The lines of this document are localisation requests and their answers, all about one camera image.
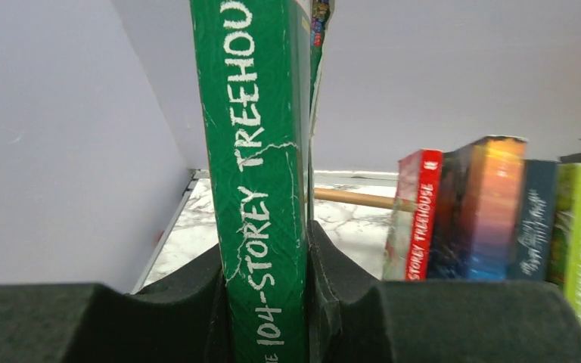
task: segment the black foam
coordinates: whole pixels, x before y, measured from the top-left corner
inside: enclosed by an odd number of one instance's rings
[[[581,362],[548,284],[380,282],[309,225],[311,362]],[[99,284],[0,286],[0,362],[233,361],[219,249],[134,296]]]

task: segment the wooden dowel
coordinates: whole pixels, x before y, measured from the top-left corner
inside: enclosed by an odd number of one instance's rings
[[[352,191],[338,191],[335,189],[315,188],[315,199],[355,204],[357,206],[374,206],[383,209],[394,208],[393,198],[353,193]],[[413,212],[415,210],[415,203],[408,200],[402,200],[399,210],[402,210],[403,212]]]

